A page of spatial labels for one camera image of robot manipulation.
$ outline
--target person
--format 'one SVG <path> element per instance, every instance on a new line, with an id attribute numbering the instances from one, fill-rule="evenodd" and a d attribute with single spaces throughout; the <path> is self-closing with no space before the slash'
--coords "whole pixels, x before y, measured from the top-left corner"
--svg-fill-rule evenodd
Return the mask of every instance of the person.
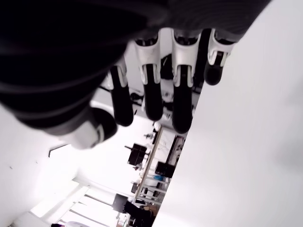
<path id="1" fill-rule="evenodd" d="M 76 222 L 76 221 L 69 221 L 69 222 L 66 222 L 64 225 L 60 225 L 57 223 L 52 224 L 51 227 L 89 227 L 89 226 Z"/>

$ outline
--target white table surface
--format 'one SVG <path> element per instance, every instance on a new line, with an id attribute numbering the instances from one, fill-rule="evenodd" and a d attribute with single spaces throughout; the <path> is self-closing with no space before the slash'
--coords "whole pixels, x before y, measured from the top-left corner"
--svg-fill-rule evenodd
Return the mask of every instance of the white table surface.
<path id="1" fill-rule="evenodd" d="M 303 225 L 302 12 L 273 0 L 205 84 L 153 227 Z"/>

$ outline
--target robotic hand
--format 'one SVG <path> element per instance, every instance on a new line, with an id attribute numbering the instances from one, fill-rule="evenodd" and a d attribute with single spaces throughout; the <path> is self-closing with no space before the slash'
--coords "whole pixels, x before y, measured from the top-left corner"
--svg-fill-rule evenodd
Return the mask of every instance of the robotic hand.
<path id="1" fill-rule="evenodd" d="M 197 67 L 219 83 L 227 57 L 269 0 L 16 0 L 0 3 L 0 101 L 23 124 L 92 148 L 133 121 L 123 54 L 135 40 L 147 116 L 162 117 L 160 37 L 173 28 L 173 126 L 192 121 Z M 197 61 L 211 29 L 206 62 Z M 105 76 L 114 115 L 90 101 Z"/>

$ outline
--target white wall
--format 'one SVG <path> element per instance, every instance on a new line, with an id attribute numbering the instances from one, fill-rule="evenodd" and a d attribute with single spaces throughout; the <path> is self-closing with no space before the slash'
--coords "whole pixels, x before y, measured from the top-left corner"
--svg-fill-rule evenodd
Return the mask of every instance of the white wall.
<path id="1" fill-rule="evenodd" d="M 145 145 L 144 134 L 151 133 L 152 121 L 135 116 L 129 127 L 119 127 L 112 138 L 86 150 L 81 159 L 77 178 L 93 185 L 102 185 L 117 192 L 130 194 L 131 181 L 138 178 L 138 172 L 127 164 L 134 143 Z"/>
<path id="2" fill-rule="evenodd" d="M 0 125 L 0 226 L 7 226 L 71 180 L 78 167 L 67 153 L 62 159 L 49 159 L 49 148 L 61 142 L 21 125 L 2 107 Z"/>

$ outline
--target window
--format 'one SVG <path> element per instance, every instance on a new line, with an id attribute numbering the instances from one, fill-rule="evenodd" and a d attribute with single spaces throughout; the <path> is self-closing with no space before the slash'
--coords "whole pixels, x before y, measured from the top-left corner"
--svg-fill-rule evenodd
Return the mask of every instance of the window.
<path id="1" fill-rule="evenodd" d="M 111 203 L 114 198 L 104 197 L 107 202 L 100 200 L 103 194 L 89 189 L 62 217 L 63 222 L 77 221 L 90 227 L 115 227 L 118 212 L 114 211 Z"/>
<path id="2" fill-rule="evenodd" d="M 70 181 L 67 185 L 61 187 L 58 192 L 42 200 L 37 206 L 31 209 L 31 212 L 41 218 L 60 201 L 64 200 L 78 185 L 78 182 Z"/>

